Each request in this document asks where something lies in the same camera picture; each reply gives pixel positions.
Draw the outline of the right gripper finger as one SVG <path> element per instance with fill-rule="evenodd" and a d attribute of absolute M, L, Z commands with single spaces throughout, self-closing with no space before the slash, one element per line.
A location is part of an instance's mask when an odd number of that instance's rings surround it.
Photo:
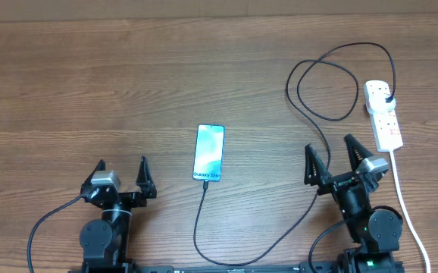
<path fill-rule="evenodd" d="M 353 135 L 347 134 L 344 136 L 347 152 L 349 154 L 349 162 L 353 171 L 356 171 L 361 162 L 365 158 L 373 156 Z"/>
<path fill-rule="evenodd" d="M 305 178 L 304 183 L 311 186 L 325 185 L 325 182 L 331 177 L 327 167 L 321 161 L 320 157 L 311 146 L 305 146 Z"/>

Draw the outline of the blue Samsung Galaxy smartphone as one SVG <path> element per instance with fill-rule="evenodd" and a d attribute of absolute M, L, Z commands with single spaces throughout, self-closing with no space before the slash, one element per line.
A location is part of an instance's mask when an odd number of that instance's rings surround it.
<path fill-rule="evenodd" d="M 222 176 L 225 127 L 200 124 L 196 134 L 192 178 L 218 182 Z"/>

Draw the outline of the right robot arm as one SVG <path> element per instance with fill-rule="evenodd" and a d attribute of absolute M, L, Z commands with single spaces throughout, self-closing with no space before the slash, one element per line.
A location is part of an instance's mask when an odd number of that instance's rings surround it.
<path fill-rule="evenodd" d="M 369 194 L 389 170 L 387 160 L 368 151 L 353 135 L 344 137 L 351 171 L 333 176 L 311 145 L 305 147 L 305 184 L 317 186 L 317 194 L 330 194 L 342 214 L 342 221 L 329 227 L 313 242 L 308 260 L 300 272 L 385 272 L 403 273 L 403 263 L 394 259 L 399 250 L 403 217 L 390 206 L 375 206 Z M 315 262 L 314 248 L 330 232 L 345 225 L 358 247 L 345 249 L 336 260 Z"/>

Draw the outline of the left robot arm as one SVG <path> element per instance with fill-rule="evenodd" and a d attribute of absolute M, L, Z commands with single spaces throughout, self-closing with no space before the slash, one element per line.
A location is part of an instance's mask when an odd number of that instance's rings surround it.
<path fill-rule="evenodd" d="M 86 223 L 80 232 L 83 248 L 81 272 L 139 272 L 136 262 L 127 256 L 132 209 L 147 206 L 157 197 L 148 160 L 141 158 L 136 179 L 139 191 L 120 192 L 120 179 L 99 161 L 81 186 L 85 202 L 102 210 L 101 218 Z"/>

